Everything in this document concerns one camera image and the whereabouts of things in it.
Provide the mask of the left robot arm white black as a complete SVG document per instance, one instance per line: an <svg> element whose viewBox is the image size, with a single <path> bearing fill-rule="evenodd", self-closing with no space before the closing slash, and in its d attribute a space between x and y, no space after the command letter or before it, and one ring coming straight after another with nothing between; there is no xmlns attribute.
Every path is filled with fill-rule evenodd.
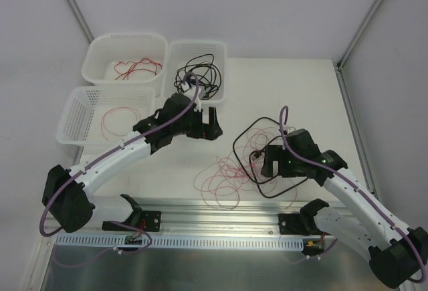
<svg viewBox="0 0 428 291"><path fill-rule="evenodd" d="M45 207L39 230L43 236L47 215L58 222L59 229L74 233L90 222L101 222L102 229L141 231L148 226L141 206L127 194L116 197L97 196L96 192L118 173L171 144L175 136L215 140L223 134L217 110L209 108L203 122L203 109L195 97L173 94L164 106L138 121L113 148L93 161L69 169L56 165L49 170L42 203Z"/></svg>

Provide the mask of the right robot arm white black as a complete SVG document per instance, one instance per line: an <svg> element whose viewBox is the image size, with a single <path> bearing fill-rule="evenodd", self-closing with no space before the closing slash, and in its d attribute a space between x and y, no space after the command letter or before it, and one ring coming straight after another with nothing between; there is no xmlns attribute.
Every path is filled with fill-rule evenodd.
<svg viewBox="0 0 428 291"><path fill-rule="evenodd" d="M325 232L364 258L373 274L395 289L406 281L427 279L427 232L411 228L393 215L358 182L347 163L334 151L321 152L310 133L295 130L286 144L267 145L261 174L270 177L273 163L283 178L306 177L333 194L352 214L341 216L331 204L315 199L299 213L280 215L280 229L298 235Z"/></svg>

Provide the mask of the white perforated rectangular basket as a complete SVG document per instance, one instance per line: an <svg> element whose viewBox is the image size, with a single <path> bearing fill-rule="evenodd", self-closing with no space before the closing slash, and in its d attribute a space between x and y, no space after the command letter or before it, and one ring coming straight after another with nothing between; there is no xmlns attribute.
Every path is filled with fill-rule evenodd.
<svg viewBox="0 0 428 291"><path fill-rule="evenodd" d="M179 84L187 72L193 72L200 82L202 104L223 104L229 81L227 60L227 46L220 41L189 39L172 42L167 53L161 98L167 99L175 92L181 92Z"/></svg>

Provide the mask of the white solid plastic tub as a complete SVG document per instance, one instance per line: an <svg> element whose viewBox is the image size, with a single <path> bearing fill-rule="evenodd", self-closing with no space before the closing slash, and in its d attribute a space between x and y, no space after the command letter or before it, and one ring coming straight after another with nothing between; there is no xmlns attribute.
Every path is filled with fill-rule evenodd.
<svg viewBox="0 0 428 291"><path fill-rule="evenodd" d="M135 84L160 92L167 50L157 33L107 33L91 42L81 74L94 85Z"/></svg>

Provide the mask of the white slotted basket front left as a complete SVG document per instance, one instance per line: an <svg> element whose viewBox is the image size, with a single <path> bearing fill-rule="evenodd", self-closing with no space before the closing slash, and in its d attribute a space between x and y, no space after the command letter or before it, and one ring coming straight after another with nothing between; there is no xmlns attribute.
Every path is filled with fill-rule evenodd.
<svg viewBox="0 0 428 291"><path fill-rule="evenodd" d="M142 86L82 86L71 91L58 123L61 144L106 146L128 134L155 109L155 92Z"/></svg>

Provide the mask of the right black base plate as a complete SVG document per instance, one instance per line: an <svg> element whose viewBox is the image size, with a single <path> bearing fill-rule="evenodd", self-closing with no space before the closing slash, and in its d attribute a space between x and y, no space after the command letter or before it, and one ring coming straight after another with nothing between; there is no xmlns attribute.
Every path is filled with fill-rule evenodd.
<svg viewBox="0 0 428 291"><path fill-rule="evenodd" d="M306 228L298 213L280 213L278 215L280 235L304 235Z"/></svg>

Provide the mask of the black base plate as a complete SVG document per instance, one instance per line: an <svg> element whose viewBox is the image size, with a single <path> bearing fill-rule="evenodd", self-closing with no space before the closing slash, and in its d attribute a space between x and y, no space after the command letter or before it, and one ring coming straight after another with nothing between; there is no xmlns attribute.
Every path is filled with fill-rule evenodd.
<svg viewBox="0 0 428 291"><path fill-rule="evenodd" d="M280 213L278 215L280 235L304 235L306 228L298 213Z"/></svg>
<svg viewBox="0 0 428 291"><path fill-rule="evenodd" d="M145 232L159 232L161 226L161 211L147 211L135 209L129 218L122 222L126 227L115 224L113 221L102 223L103 231L134 231L142 229Z"/></svg>

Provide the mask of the aluminium mounting rail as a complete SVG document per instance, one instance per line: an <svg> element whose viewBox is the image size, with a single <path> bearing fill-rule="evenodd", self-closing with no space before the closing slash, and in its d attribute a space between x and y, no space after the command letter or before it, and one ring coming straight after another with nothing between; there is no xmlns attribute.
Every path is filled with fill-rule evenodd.
<svg viewBox="0 0 428 291"><path fill-rule="evenodd" d="M267 235L279 233L280 213L300 213L305 202L257 202L244 201L234 206L208 205L204 201L185 199L143 199L129 197L95 197L98 203L91 220L80 231L102 231L103 221L114 221L120 215L115 202L124 202L132 209L136 206L147 211L161 211L159 232L164 235Z"/></svg>

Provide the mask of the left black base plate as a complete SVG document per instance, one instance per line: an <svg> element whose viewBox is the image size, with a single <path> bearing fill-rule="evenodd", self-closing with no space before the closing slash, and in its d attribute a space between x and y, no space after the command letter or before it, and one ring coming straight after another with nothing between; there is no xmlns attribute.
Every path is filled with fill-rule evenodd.
<svg viewBox="0 0 428 291"><path fill-rule="evenodd" d="M135 209L129 218L122 222L126 227L115 224L113 221L102 223L103 231L134 231L142 229L145 232L159 232L161 226L161 211L147 211Z"/></svg>

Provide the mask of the right aluminium frame post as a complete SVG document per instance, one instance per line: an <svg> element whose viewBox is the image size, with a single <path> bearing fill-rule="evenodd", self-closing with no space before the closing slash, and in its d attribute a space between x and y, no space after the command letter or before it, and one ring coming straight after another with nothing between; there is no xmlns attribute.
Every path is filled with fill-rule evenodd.
<svg viewBox="0 0 428 291"><path fill-rule="evenodd" d="M377 13L379 12L384 2L385 0L373 0L372 3L370 4L370 7L368 8L367 12L364 14L362 21L359 23L356 31L351 37L344 53L341 55L340 59L336 63L336 68L339 72L341 72L345 67L347 61L350 59L351 55L354 53L359 42L364 37L367 29L369 28L370 24L376 17Z"/></svg>

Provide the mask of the aluminium frame post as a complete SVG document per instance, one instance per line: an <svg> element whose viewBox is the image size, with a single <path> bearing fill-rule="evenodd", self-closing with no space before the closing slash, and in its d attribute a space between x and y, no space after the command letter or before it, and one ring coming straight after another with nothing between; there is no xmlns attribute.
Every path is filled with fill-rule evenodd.
<svg viewBox="0 0 428 291"><path fill-rule="evenodd" d="M377 13L379 12L384 2L385 0L373 0L372 3L370 4L370 7L368 8L367 12L364 14L362 21L359 23L356 31L351 37L344 53L341 55L340 59L336 63L336 68L339 72L341 72L345 67L347 61L350 59L351 55L354 53L359 42L364 37L367 29L369 28L370 24L376 17Z"/></svg>
<svg viewBox="0 0 428 291"><path fill-rule="evenodd" d="M82 32L85 40L90 44L94 40L94 35L91 32L91 29L86 21L86 18L84 17L84 14L82 13L78 2L76 0L65 0L68 4L68 7L70 8L70 11L72 12L72 15L74 16L80 31Z"/></svg>

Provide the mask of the left aluminium frame post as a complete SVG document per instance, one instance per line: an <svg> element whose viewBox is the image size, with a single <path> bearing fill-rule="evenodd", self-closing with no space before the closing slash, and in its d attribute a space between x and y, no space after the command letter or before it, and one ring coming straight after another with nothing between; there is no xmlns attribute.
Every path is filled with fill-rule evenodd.
<svg viewBox="0 0 428 291"><path fill-rule="evenodd" d="M72 15L74 16L80 31L82 32L85 40L90 44L94 40L94 35L91 32L91 29L86 21L86 18L84 17L84 14L82 13L78 2L76 0L65 0L68 4L68 7L70 8L70 11L72 12Z"/></svg>

